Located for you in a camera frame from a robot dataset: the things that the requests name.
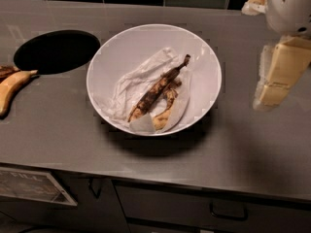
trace cabinet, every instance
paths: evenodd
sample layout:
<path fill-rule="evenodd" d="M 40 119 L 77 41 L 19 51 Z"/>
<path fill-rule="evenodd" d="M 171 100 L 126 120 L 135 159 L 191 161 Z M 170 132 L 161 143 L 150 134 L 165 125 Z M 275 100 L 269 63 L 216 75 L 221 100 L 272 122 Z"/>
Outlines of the cabinet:
<path fill-rule="evenodd" d="M 239 233 L 310 232 L 310 208 L 221 192 L 116 184 L 125 216 Z"/>
<path fill-rule="evenodd" d="M 111 180 L 77 173 L 52 173 L 78 206 L 0 197 L 0 212 L 20 222 L 56 225 L 64 229 L 129 232 Z"/>

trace gray countertop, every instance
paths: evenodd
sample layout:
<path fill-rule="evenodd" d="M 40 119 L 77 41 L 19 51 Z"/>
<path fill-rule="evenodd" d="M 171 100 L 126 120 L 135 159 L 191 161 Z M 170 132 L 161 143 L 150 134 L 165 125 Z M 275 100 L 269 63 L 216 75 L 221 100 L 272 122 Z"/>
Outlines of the gray countertop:
<path fill-rule="evenodd" d="M 240 12 L 0 0 L 0 62 L 26 40 L 59 29 L 93 33 L 103 44 L 147 23 L 173 24 L 215 51 L 223 85 L 212 110 L 168 137 L 123 133 L 103 121 L 86 92 L 87 65 L 34 79 L 0 121 L 0 162 L 161 183 L 311 199 L 311 71 L 280 108 L 253 111 L 263 45 L 279 36 L 264 16 Z"/>

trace white bowl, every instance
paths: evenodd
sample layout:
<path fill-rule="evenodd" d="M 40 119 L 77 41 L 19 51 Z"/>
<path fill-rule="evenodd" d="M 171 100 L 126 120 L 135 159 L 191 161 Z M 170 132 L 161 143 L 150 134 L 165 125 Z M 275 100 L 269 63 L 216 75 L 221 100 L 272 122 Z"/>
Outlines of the white bowl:
<path fill-rule="evenodd" d="M 112 98 L 115 84 L 121 76 L 136 69 L 163 48 L 172 48 L 181 56 L 191 56 L 190 100 L 174 127 L 152 136 L 179 132 L 199 121 L 211 109 L 222 83 L 221 66 L 213 50 L 188 30 L 171 25 L 148 24 L 125 30 L 107 41 L 89 64 L 86 76 L 88 96 L 95 111 L 107 122 L 122 131 L 135 134 L 129 128 L 111 121 L 94 100 L 93 94 Z"/>

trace crumpled white napkin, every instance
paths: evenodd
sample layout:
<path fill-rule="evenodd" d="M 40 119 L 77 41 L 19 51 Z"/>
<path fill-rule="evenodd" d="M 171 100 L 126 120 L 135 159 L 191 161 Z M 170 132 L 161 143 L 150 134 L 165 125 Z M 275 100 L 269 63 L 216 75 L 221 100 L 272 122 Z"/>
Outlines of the crumpled white napkin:
<path fill-rule="evenodd" d="M 160 79 L 161 74 L 179 66 L 184 61 L 184 58 L 184 56 L 178 55 L 171 48 L 158 51 L 135 70 L 123 75 L 117 81 L 113 97 L 108 102 L 100 103 L 101 99 L 98 99 L 102 112 L 105 112 L 106 116 L 115 124 L 126 126 L 133 133 L 152 135 L 170 129 L 182 117 L 190 98 L 191 71 L 188 67 L 184 67 L 178 76 L 182 85 L 176 88 L 178 97 L 174 101 L 171 116 L 163 129 L 156 131 L 152 122 L 152 117 L 160 114 L 166 108 L 166 100 L 162 96 L 149 114 L 130 123 L 127 122 L 127 119 L 132 107 Z"/>

